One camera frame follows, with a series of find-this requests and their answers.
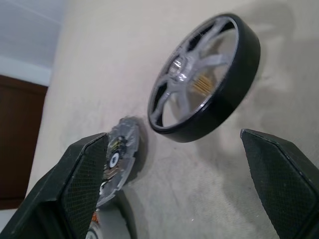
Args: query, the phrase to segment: wooden door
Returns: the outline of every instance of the wooden door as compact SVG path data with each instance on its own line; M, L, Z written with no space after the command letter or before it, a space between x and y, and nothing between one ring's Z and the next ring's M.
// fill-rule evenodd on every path
M0 76L0 210L25 197L46 90Z

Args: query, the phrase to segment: rubber tire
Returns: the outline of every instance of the rubber tire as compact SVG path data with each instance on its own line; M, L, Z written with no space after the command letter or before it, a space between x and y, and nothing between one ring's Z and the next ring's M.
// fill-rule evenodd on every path
M230 17L237 24L238 46L233 63L215 93L188 120L172 127L157 127L148 114L151 128L176 142L197 140L220 126L243 100L257 73L260 61L258 37L240 17L232 13L218 15L210 20L220 16Z

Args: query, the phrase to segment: white ceiling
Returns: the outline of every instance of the white ceiling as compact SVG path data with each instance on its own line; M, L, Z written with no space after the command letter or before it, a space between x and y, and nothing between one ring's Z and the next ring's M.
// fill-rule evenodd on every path
M0 56L52 67L65 0L0 0Z

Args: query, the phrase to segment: wheel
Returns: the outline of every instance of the wheel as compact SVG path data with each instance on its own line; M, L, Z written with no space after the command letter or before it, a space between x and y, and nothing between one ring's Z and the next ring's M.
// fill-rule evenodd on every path
M240 17L222 14L207 20L162 68L148 105L152 129L177 142L212 132L247 94L259 60L259 40Z

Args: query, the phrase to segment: gray rim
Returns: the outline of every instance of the gray rim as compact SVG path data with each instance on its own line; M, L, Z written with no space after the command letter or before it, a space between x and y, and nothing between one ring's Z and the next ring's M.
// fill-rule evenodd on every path
M234 52L231 55L215 54L215 55L209 55L201 59L200 58L201 52L205 49L205 47L209 44L209 42L211 42L211 40L215 39L218 35L222 33L222 29L228 23L232 23L236 30L236 45L235 45ZM208 26L212 24L213 24L212 28L208 30L202 36L202 38L196 44L194 49L187 51L190 41L195 36L200 34L205 28L207 28ZM236 23L230 17L219 16L219 17L212 18L208 20L207 22L203 23L197 29L195 29L171 55L167 64L162 69L153 87L150 103L149 103L149 109L148 109L150 122L159 128L170 128L186 121L192 115L194 115L197 111L199 111L205 105L208 99L213 95L213 93L216 91L218 86L208 97L205 98L202 104L200 104L200 106L193 111L191 110L190 103L187 99L187 87L192 82L196 73L204 69L205 67L209 67L209 66L217 67L221 65L226 65L227 66L226 72L227 72L229 66L232 64L233 58L237 50L237 46L238 46L238 29L237 29ZM169 68L172 66L175 68L174 71L169 70ZM159 88L164 85L166 85L166 90L159 98L157 106L154 109L153 105L155 102L155 97L158 94ZM178 123L170 125L170 126L158 125L159 118L163 114L164 105L173 93L176 93L177 95L177 101L180 107L180 119Z

